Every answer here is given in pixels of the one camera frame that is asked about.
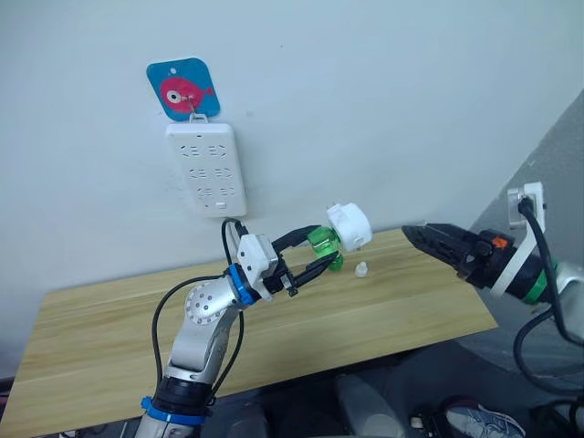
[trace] gray wall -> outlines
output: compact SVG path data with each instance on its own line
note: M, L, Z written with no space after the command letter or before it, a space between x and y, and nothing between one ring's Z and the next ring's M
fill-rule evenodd
M504 160L505 156L495 159ZM493 228L522 239L525 231L509 230L506 190L536 181L544 184L546 236L553 256L584 265L584 92L566 109L537 149L481 214L473 231ZM534 311L541 308L526 306L512 297L492 298L486 290L479 293L499 328L466 337L461 343L495 364L514 370L512 348L515 334L534 317ZM568 373L570 380L582 384L582 373L574 374L570 370L581 367L584 352L563 341L551 320L534 330L526 340L525 353L528 363L542 375Z

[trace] green plastic part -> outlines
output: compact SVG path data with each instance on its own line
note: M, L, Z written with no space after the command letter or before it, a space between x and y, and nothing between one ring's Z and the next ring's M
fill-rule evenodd
M312 245L317 258L328 256L340 249L340 239L337 232L332 228L320 226L308 234L308 241ZM333 262L328 266L331 271L339 271L343 267L343 256L339 253Z

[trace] white wall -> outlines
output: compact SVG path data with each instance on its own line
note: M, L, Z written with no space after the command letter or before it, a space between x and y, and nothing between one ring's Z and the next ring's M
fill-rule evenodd
M579 0L4 1L0 50L0 376L47 291L221 257L151 62L207 63L272 237L334 201L470 225L584 77Z

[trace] floor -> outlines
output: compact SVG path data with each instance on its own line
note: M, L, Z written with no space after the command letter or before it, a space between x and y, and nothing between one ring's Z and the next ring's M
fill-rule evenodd
M340 373L355 373L377 389L405 424L421 405L438 409L445 399L464 396L513 416L529 436L534 427L529 408L555 399L521 376L449 341L224 397L204 426L203 438L224 437L246 402L264 406L274 438L346 434L334 392L334 379ZM130 421L123 438L131 438L137 427L138 420ZM121 428L121 422L113 423L95 436L118 438ZM409 430L408 436L420 435Z

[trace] electrical outlet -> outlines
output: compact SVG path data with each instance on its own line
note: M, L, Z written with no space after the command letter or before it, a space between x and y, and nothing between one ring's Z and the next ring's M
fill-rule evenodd
M205 216L243 216L244 181L234 132L226 123L173 123L166 139L184 180Z

